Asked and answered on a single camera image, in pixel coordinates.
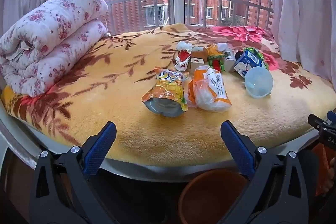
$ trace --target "orange packaging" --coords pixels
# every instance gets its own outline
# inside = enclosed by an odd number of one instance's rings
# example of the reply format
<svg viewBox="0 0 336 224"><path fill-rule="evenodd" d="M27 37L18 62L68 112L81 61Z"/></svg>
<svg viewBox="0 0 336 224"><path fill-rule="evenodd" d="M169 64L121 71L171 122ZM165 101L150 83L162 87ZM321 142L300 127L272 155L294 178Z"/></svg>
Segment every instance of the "orange packaging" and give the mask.
<svg viewBox="0 0 336 224"><path fill-rule="evenodd" d="M177 117L188 110L183 95L181 72L155 67L157 81L143 97L142 102L152 112L166 117Z"/></svg>
<svg viewBox="0 0 336 224"><path fill-rule="evenodd" d="M231 107L222 75L210 66L195 69L194 79L185 83L184 96L190 107L224 112Z"/></svg>

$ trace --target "small bottle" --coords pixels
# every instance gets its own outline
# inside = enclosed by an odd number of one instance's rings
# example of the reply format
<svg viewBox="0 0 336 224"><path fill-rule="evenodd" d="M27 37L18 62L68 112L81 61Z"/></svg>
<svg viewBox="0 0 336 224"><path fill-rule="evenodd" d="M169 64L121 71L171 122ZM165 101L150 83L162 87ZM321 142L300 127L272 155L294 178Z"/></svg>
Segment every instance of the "small bottle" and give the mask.
<svg viewBox="0 0 336 224"><path fill-rule="evenodd" d="M224 57L224 70L226 72L233 72L233 67L236 63L236 58L235 58L235 55L233 54L232 50L227 48L225 51L224 51L224 55L226 55Z"/></svg>

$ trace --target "terracotta pot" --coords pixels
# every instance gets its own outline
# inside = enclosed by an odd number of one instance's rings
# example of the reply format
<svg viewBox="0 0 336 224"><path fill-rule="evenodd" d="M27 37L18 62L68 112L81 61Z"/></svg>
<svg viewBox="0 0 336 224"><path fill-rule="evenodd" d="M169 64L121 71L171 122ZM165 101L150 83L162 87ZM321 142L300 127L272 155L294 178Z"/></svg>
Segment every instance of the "terracotta pot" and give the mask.
<svg viewBox="0 0 336 224"><path fill-rule="evenodd" d="M181 193L178 213L183 224L216 224L246 185L238 173L211 170L194 178Z"/></svg>

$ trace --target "blue milk carton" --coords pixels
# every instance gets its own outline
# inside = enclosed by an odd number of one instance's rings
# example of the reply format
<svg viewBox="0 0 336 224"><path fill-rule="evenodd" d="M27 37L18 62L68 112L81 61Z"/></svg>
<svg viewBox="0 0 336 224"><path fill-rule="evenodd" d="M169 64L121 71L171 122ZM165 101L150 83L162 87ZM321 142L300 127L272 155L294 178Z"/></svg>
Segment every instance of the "blue milk carton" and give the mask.
<svg viewBox="0 0 336 224"><path fill-rule="evenodd" d="M237 71L243 78L245 78L248 70L254 67L265 67L265 64L256 55L246 49L236 61L234 70Z"/></svg>

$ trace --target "yellow blanket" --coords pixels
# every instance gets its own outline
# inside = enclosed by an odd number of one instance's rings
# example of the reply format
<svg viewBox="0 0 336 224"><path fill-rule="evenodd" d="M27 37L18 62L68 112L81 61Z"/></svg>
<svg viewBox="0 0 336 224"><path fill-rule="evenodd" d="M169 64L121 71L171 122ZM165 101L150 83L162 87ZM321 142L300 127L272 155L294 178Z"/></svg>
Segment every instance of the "yellow blanket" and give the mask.
<svg viewBox="0 0 336 224"><path fill-rule="evenodd" d="M232 103L227 112L189 108L177 118L150 112L141 97L155 83L153 68L172 68L176 44L181 40L259 48L274 78L271 95L253 99L244 90L241 76L224 72ZM31 123L57 142L81 145L112 121L117 126L117 139L109 158L183 166L230 158L219 133L226 120L256 145L272 147L294 139L309 129L310 113L324 117L335 109L336 93L329 82L297 63L281 60L278 46L265 35L260 43L241 42L214 28L176 24L99 41L48 93L30 98L15 95L7 86L2 101L10 115Z"/></svg>

